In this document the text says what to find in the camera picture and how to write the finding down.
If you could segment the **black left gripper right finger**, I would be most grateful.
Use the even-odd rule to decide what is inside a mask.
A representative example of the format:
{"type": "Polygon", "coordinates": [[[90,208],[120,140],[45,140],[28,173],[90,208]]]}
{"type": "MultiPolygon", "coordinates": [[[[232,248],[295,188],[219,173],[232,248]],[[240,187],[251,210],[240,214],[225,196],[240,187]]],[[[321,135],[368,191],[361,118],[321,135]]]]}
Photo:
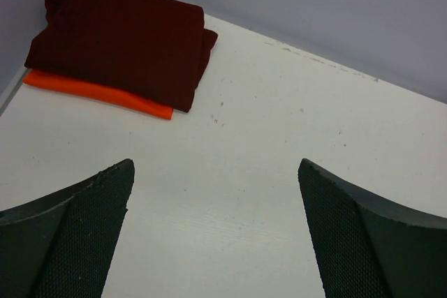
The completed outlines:
{"type": "Polygon", "coordinates": [[[304,158],[298,181],[326,297],[445,297],[446,219],[304,158]]]}

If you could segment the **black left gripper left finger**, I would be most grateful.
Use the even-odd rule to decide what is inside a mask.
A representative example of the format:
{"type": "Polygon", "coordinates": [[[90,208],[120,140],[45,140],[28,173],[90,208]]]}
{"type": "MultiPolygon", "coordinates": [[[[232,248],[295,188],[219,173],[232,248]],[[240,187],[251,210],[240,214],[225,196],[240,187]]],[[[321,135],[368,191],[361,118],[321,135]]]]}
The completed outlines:
{"type": "Polygon", "coordinates": [[[1,212],[2,297],[100,297],[127,212],[131,159],[1,212]]]}

